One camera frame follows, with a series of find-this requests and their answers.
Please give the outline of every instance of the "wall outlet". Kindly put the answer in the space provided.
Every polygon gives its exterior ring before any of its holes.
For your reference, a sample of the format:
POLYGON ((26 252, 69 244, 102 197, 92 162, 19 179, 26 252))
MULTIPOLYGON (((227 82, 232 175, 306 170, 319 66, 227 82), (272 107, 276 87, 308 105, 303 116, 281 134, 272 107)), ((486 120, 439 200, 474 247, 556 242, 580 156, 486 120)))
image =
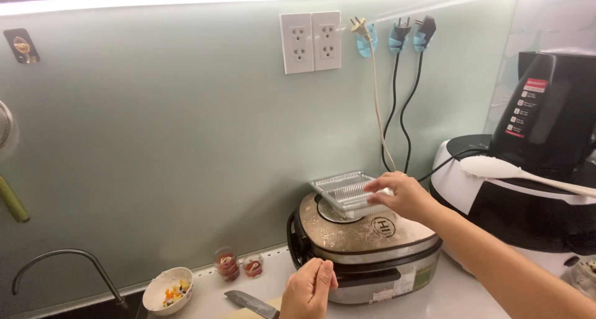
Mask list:
POLYGON ((341 68, 340 12, 312 13, 315 71, 341 68))
POLYGON ((281 14, 279 25, 286 74, 315 71, 310 13, 281 14))

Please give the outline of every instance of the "wooden cutting board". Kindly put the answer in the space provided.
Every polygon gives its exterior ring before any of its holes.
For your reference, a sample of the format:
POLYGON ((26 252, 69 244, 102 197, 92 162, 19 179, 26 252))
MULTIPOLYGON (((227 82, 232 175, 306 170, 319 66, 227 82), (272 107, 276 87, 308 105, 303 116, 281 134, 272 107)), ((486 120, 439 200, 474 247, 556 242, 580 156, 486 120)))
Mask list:
MULTIPOLYGON (((267 300, 267 304, 281 309, 281 297, 272 300, 267 300)), ((249 310, 248 308, 239 309, 230 314, 224 315, 221 319, 264 319, 261 315, 249 310)))

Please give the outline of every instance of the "white power cord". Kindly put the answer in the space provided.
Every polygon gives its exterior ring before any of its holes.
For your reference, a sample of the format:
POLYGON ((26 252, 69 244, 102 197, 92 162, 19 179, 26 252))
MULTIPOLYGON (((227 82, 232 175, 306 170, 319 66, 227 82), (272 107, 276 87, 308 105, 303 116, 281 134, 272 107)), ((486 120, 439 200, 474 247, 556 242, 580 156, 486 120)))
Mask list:
POLYGON ((391 165, 393 166, 393 170, 396 171, 396 170, 398 170, 398 168, 395 166, 395 163, 393 163, 391 154, 389 154, 389 149, 387 148, 387 145, 385 144, 385 137, 383 137, 383 124, 381 123, 381 115, 379 114, 379 111, 378 111, 377 66, 376 66, 376 63, 374 60, 374 50, 373 50, 373 46, 372 46, 373 40, 372 40, 371 35, 368 32, 368 29, 366 27, 367 20, 364 18, 362 18, 362 20, 360 20, 358 18, 355 18, 355 19, 356 19, 356 22, 354 22, 354 20, 350 19, 350 21, 352 21, 352 24, 354 25, 352 27, 352 32, 359 33, 362 37, 364 37, 364 39, 368 42, 368 45, 371 49, 371 58, 373 59, 372 72, 373 72, 373 77, 374 77, 374 84, 372 87, 372 91, 374 93, 374 109, 375 109, 375 112, 377 113, 378 132, 381 134, 381 143, 383 144, 385 153, 387 154, 387 157, 389 158, 389 161, 391 162, 391 165))

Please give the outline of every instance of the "knife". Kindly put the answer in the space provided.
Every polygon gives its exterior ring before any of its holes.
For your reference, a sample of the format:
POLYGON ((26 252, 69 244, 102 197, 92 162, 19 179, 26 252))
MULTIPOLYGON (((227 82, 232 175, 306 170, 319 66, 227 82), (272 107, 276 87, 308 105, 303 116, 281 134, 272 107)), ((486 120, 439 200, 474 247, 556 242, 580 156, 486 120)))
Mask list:
POLYGON ((224 293, 230 300, 262 315, 267 319, 279 319, 279 311, 266 302, 252 297, 248 293, 232 290, 224 293))

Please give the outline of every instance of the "kitchen faucet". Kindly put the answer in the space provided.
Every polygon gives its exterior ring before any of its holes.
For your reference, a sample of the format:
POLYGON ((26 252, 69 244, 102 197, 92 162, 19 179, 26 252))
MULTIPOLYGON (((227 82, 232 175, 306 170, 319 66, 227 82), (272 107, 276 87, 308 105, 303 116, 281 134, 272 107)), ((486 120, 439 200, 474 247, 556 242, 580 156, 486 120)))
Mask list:
POLYGON ((25 273, 25 271, 27 271, 27 269, 31 268, 32 265, 41 261, 42 259, 48 258, 50 256, 60 255, 60 254, 77 254, 77 255, 85 256, 86 258, 88 258, 95 266, 95 269, 97 269, 97 272, 100 273, 100 276, 101 276, 101 278, 103 278, 104 282, 106 282, 106 285, 108 285, 108 289, 114 295, 115 303, 117 305, 120 305, 123 309, 128 309, 128 304, 126 303, 124 298, 120 295, 120 293, 118 292, 118 290, 116 289, 114 284, 111 282, 110 277, 108 277, 108 274, 106 273, 104 268, 101 266, 101 264, 97 260, 97 258, 95 256, 93 256, 93 254, 86 252, 84 250, 80 250, 80 249, 58 249, 58 250, 53 250, 51 252, 47 252, 45 254, 41 254, 38 257, 34 258, 29 263, 27 263, 22 269, 20 269, 19 272, 17 273, 17 275, 12 280, 12 294, 16 295, 19 292, 19 284, 20 284, 21 278, 23 277, 23 274, 25 273))

